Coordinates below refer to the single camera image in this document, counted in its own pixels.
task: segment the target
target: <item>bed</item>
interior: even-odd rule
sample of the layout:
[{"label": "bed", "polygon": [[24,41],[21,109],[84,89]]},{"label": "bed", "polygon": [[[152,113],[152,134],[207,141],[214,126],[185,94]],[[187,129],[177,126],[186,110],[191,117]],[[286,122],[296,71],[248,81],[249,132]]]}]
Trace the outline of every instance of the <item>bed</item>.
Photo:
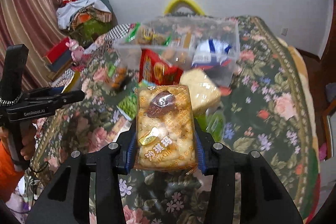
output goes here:
[{"label": "bed", "polygon": [[[241,53],[231,86],[221,89],[227,121],[222,143],[243,153],[259,150],[306,221],[317,205],[320,177],[314,108],[305,63],[295,48],[276,38],[260,18],[231,19],[239,22]],[[164,17],[154,24],[172,28]],[[118,94],[106,90],[102,84],[105,63],[118,62],[113,44],[130,26],[118,25],[95,41],[98,49],[81,74],[85,99],[41,121],[32,165],[38,170],[45,161],[49,162],[37,174],[42,184],[52,179],[73,150],[97,151],[115,141],[130,126],[116,105],[132,92],[138,72],[128,72],[130,82]],[[71,76],[68,70],[54,84],[64,85]],[[96,221],[94,176],[91,182],[92,224]],[[203,176],[199,170],[186,175],[185,171],[161,173],[133,169],[129,175],[119,176],[126,220],[143,224],[202,223],[211,182],[212,177]],[[237,173],[234,223],[239,222],[239,213],[240,174]]]}]

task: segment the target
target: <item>red date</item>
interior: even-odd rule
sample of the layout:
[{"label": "red date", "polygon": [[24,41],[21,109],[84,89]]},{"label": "red date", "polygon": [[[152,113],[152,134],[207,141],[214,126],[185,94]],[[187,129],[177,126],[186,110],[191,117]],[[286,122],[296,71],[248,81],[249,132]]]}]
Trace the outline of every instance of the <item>red date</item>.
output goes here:
[{"label": "red date", "polygon": [[176,110],[176,97],[171,94],[168,90],[160,92],[154,99],[149,103],[147,108],[147,116],[149,118],[157,118],[169,111]]}]

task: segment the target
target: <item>striped curtain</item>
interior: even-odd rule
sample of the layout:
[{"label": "striped curtain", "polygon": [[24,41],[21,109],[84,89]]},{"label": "striped curtain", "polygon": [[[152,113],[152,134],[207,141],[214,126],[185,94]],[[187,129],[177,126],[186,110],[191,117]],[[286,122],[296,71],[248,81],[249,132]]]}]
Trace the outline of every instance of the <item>striped curtain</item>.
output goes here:
[{"label": "striped curtain", "polygon": [[0,72],[6,49],[25,44],[29,49],[22,89],[48,86],[42,57],[64,35],[58,29],[56,9],[62,0],[0,0]]}]

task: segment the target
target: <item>pink toy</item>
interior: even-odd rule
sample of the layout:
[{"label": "pink toy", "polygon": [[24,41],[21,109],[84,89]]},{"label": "pink toy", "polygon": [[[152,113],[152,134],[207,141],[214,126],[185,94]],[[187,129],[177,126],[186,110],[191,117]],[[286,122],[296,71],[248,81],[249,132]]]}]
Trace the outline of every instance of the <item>pink toy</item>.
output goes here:
[{"label": "pink toy", "polygon": [[327,157],[327,143],[324,143],[319,148],[319,158],[320,160],[324,160]]},{"label": "pink toy", "polygon": [[74,62],[79,62],[84,54],[84,48],[80,46],[76,40],[71,38],[65,45],[69,47],[69,50],[71,51],[72,60]]}]

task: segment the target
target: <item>clear plastic storage box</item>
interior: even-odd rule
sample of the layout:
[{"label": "clear plastic storage box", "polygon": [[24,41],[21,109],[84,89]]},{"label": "clear plastic storage box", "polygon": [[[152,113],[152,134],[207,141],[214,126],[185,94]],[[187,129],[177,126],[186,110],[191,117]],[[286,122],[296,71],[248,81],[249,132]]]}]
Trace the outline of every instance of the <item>clear plastic storage box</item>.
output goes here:
[{"label": "clear plastic storage box", "polygon": [[[142,49],[148,48],[183,70],[195,67],[204,69],[218,86],[230,85],[240,53],[237,21],[207,17],[162,17],[141,23],[140,26],[142,30],[150,28],[157,34],[165,35],[170,41],[167,46],[138,44],[136,39],[129,42],[129,34],[118,40],[114,48],[129,69],[139,69]],[[225,42],[229,48],[225,52],[215,47],[217,50],[213,53],[206,49],[209,39],[213,44],[218,41]]]}]

